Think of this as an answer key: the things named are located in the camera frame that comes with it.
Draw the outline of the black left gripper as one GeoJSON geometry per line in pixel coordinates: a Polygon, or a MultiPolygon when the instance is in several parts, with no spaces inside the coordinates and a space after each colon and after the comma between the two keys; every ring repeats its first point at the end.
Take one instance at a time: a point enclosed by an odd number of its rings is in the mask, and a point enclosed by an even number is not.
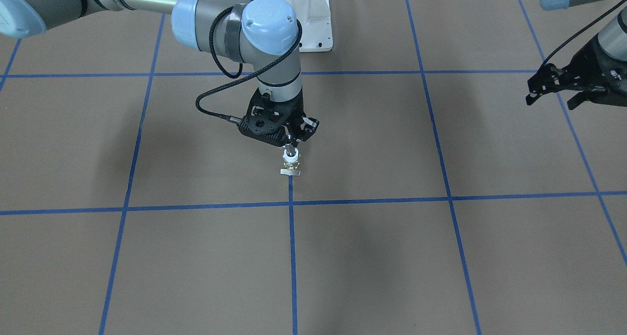
{"type": "Polygon", "coordinates": [[[563,68],[553,63],[542,65],[527,80],[528,106],[546,94],[573,91],[567,109],[574,110],[585,102],[625,107],[627,105],[626,63],[607,55],[594,37],[574,54],[563,68]]]}

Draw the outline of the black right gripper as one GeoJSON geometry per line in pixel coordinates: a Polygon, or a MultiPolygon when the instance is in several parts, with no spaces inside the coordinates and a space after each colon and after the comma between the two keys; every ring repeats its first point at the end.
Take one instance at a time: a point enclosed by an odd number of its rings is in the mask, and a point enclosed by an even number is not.
{"type": "Polygon", "coordinates": [[[270,145],[297,148],[316,133],[319,121],[304,112],[301,91],[288,101],[272,101],[269,94],[257,90],[246,114],[238,124],[240,134],[270,145]]]}

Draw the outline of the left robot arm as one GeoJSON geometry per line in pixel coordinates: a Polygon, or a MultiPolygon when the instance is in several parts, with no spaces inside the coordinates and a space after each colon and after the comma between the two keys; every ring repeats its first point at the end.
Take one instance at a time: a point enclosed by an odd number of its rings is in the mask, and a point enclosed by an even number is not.
{"type": "MultiPolygon", "coordinates": [[[[546,11],[580,9],[583,5],[610,0],[539,0],[546,11]]],[[[625,107],[627,105],[626,0],[616,0],[601,15],[567,38],[544,58],[535,74],[527,80],[526,104],[540,97],[569,91],[567,107],[574,110],[583,103],[625,107]],[[550,62],[559,51],[604,18],[609,22],[574,52],[565,66],[550,62]]]]}

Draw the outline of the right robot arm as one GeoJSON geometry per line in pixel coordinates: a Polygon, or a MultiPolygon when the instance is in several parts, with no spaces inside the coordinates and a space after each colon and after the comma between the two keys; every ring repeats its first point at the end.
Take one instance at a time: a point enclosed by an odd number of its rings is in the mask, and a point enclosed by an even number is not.
{"type": "Polygon", "coordinates": [[[298,54],[303,28],[286,0],[1,0],[1,33],[27,38],[101,11],[170,15],[179,43],[208,52],[230,83],[206,91],[195,107],[235,124],[244,135],[277,146],[298,146],[315,134],[306,116],[298,54]],[[202,107],[213,94],[257,80],[242,117],[202,107]]]}

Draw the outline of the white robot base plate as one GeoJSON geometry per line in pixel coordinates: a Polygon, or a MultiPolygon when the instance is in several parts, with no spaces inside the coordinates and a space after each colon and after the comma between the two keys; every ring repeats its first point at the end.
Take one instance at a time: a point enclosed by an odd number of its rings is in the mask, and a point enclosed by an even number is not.
{"type": "Polygon", "coordinates": [[[295,9],[303,31],[301,52],[328,52],[334,45],[329,0],[286,0],[295,9]]]}

